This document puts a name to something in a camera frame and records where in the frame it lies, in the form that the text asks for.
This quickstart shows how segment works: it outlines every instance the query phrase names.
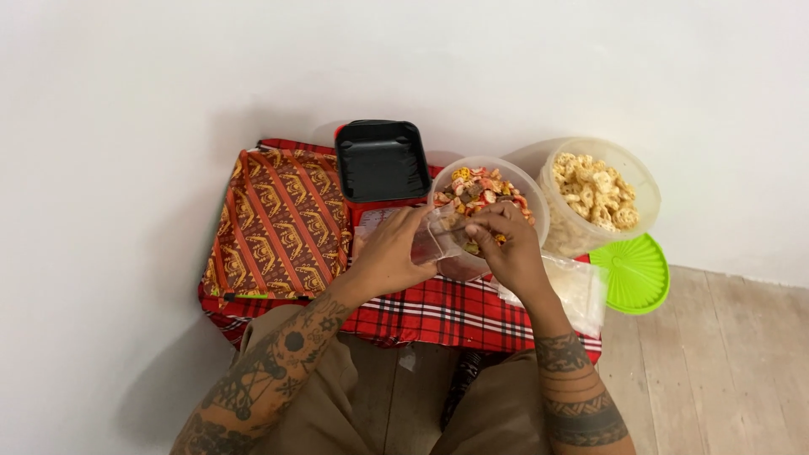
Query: black tray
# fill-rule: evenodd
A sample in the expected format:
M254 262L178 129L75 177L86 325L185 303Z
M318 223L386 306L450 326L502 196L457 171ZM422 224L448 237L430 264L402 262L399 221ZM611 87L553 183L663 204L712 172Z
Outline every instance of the black tray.
M423 198L432 179L418 128L409 121L357 120L334 138L343 196L351 202Z

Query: plaid tablecloth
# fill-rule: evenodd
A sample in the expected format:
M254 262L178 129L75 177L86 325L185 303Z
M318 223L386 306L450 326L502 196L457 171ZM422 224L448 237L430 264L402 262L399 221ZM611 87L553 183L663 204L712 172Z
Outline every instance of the plaid tablecloth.
M259 142L259 147L333 153L332 148L283 139L265 139ZM433 176L440 170L430 167ZM533 347L533 332L525 310L500 299L490 280L491 275L461 283L436 276L402 292L365 303L341 330L382 347L400 347L416 341L500 352ZM309 302L237 297L219 308L218 299L206 296L201 286L199 299L208 318L236 347L247 323L254 317L282 304ZM595 363L601 356L601 341L585 335L579 338Z

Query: white wall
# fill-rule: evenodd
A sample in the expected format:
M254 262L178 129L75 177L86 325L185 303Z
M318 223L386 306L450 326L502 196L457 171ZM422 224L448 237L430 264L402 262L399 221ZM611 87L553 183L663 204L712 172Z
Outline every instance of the white wall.
M809 285L808 5L2 0L0 451L167 451L231 353L194 286L261 137L607 138L672 263Z

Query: green lid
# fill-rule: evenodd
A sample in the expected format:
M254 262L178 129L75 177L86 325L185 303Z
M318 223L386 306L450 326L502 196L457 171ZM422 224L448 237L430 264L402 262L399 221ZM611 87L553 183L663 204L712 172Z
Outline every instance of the green lid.
M644 314L660 306L668 295L668 263L649 234L592 251L590 262L609 270L609 308Z

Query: tattooed arm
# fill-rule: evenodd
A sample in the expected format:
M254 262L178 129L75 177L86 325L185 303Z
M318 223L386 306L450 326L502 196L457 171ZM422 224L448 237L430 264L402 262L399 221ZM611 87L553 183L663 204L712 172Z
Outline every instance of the tattooed arm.
M510 202L478 212L467 232L500 283L523 302L534 332L545 425L557 454L634 454L621 413L584 351L544 272L536 231ZM506 236L502 247L490 230Z
M391 215L348 272L244 352L194 409L171 454L248 452L282 417L357 307L435 276L435 264L415 266L410 261L413 235L431 209L405 208Z

